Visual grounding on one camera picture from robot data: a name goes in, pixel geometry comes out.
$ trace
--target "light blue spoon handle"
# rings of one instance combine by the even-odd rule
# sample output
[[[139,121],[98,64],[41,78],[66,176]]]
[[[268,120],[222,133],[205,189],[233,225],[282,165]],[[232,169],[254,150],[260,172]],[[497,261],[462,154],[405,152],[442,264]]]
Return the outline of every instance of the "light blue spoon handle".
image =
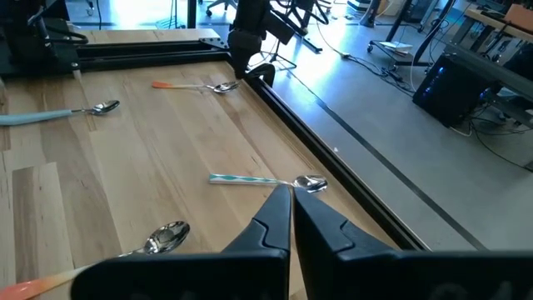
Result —
[[[65,109],[60,111],[51,112],[35,112],[35,113],[23,113],[14,115],[0,115],[0,126],[13,126],[22,125],[28,123],[34,123],[44,120],[50,120],[53,118],[62,118],[72,116],[72,110]]]
[[[262,178],[262,177],[247,177],[223,174],[209,174],[209,183],[225,183],[225,184],[290,184],[282,180]]]

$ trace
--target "spoon handle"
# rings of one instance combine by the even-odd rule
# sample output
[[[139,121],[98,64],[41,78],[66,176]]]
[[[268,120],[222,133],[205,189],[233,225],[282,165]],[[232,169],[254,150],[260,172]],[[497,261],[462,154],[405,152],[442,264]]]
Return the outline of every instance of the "spoon handle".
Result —
[[[14,115],[1,115],[0,126],[22,125],[22,124],[50,120],[53,118],[68,117],[71,115],[72,115],[72,110],[70,109],[51,111],[51,112],[35,112],[35,113],[22,113],[22,114],[14,114]]]
[[[152,82],[152,88],[203,88],[203,84],[172,84],[168,82]]]
[[[64,283],[73,280],[79,273],[91,266],[79,267],[74,270],[60,272],[45,278],[39,278],[27,282],[20,282],[6,287],[0,291],[0,299],[5,300],[26,300],[36,297],[46,291],[56,288]]]
[[[263,178],[263,177],[248,177],[224,174],[209,174],[209,183],[223,183],[223,184],[289,184],[282,180]]]

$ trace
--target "metal spoon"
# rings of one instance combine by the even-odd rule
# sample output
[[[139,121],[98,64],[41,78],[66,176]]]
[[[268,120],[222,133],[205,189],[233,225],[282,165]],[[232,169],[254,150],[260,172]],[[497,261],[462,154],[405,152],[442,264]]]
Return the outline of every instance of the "metal spoon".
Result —
[[[63,109],[58,111],[51,112],[34,112],[34,113],[24,113],[24,114],[15,114],[15,115],[1,115],[0,116],[0,126],[14,126],[22,125],[34,122],[40,122],[45,120],[50,120],[54,118],[63,118],[70,117],[74,113],[91,113],[96,116],[101,116],[103,114],[111,112],[120,105],[118,100],[106,101],[104,103],[99,103],[90,109]]]
[[[209,88],[215,93],[228,93],[239,88],[239,82],[225,82],[215,87],[204,84],[171,84],[167,82],[152,82],[152,88]]]
[[[119,255],[119,257],[124,257],[134,253],[142,253],[146,255],[169,253],[183,243],[190,230],[191,228],[186,222],[178,221],[168,223],[152,233],[147,242],[144,244],[144,247]],[[73,280],[79,273],[91,266],[92,265],[79,267],[75,270],[61,272],[49,277],[22,282],[10,287],[6,287],[0,291],[0,299],[23,300],[33,298]]]
[[[327,188],[327,180],[321,175],[302,175],[298,176],[294,182],[286,182],[283,180],[262,178],[262,177],[247,177],[223,174],[209,174],[209,183],[225,183],[225,184],[286,184],[294,188],[304,188],[308,193],[320,192]]]

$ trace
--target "concrete floor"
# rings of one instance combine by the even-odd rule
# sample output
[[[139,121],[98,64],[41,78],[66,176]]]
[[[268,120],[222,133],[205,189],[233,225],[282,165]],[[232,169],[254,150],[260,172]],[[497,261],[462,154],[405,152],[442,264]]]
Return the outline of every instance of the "concrete floor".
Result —
[[[126,3],[101,1],[107,27],[154,28],[155,21],[168,18],[168,1],[150,1],[150,8],[143,7],[143,1],[134,8]],[[69,2],[68,7],[76,24],[94,26],[97,18],[86,15],[84,2]],[[178,11],[184,18],[185,10]],[[327,41],[379,67],[390,66],[379,49],[366,52],[368,41],[383,39],[390,26],[349,25],[343,13],[344,8],[336,7],[333,14],[339,19],[321,25]],[[212,19],[204,14],[205,8],[198,8],[199,27],[214,28],[225,37],[227,25],[221,24],[229,23],[234,11],[230,8],[224,13],[216,7]],[[379,19],[382,24],[392,20]],[[354,62],[341,60],[322,41],[315,23],[309,31],[325,50],[315,54],[295,38],[281,46],[280,54],[298,67],[278,72],[275,90],[413,232],[435,250],[533,248],[527,238],[533,230],[529,216],[533,174],[496,157],[475,136],[463,137],[443,127],[413,104],[410,96]],[[400,36],[414,48],[425,38],[412,27],[401,27],[396,39]],[[263,49],[269,51],[272,45],[269,37]],[[437,44],[434,58],[442,48]],[[260,59],[257,55],[251,63]],[[423,59],[428,59],[427,52]],[[326,69],[326,76],[316,72],[319,65]],[[410,83],[412,72],[416,88],[425,76],[423,71],[423,67],[401,67],[398,73]],[[496,114],[488,109],[483,117]],[[533,159],[531,134],[481,138],[506,158],[525,163]]]

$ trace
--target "desk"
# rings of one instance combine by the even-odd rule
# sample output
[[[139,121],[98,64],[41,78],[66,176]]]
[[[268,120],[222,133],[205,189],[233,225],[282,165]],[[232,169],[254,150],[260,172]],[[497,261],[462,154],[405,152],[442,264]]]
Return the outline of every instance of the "desk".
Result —
[[[93,42],[211,37],[211,30],[83,32]],[[385,243],[394,242],[245,83],[234,92],[152,89],[152,80],[222,83],[226,62],[88,72],[6,82],[3,113],[91,107],[78,115],[0,128],[0,288],[95,263],[144,244],[159,226],[185,220],[177,253],[222,250],[250,222],[271,187],[210,185],[209,173],[291,180],[320,173],[317,196]],[[305,298],[294,243],[291,295]],[[69,286],[43,299],[67,299]]]
[[[489,34],[491,34],[492,31],[494,31],[495,29],[501,30],[505,26],[505,24],[502,22],[498,22],[491,17],[482,15],[481,10],[479,9],[467,9],[465,12],[465,17],[465,21],[462,23],[456,35],[451,39],[451,42],[456,44],[461,43],[461,41],[465,38],[466,34],[468,34],[472,26],[476,22],[481,22],[486,25],[486,28],[483,30],[480,36],[476,39],[476,42],[474,42],[471,47],[471,50],[476,52],[479,50],[481,44],[485,41]],[[529,34],[528,32],[521,31],[520,29],[507,26],[504,30],[504,33],[508,33],[511,36],[515,38],[520,38],[526,42],[533,43],[533,35]]]

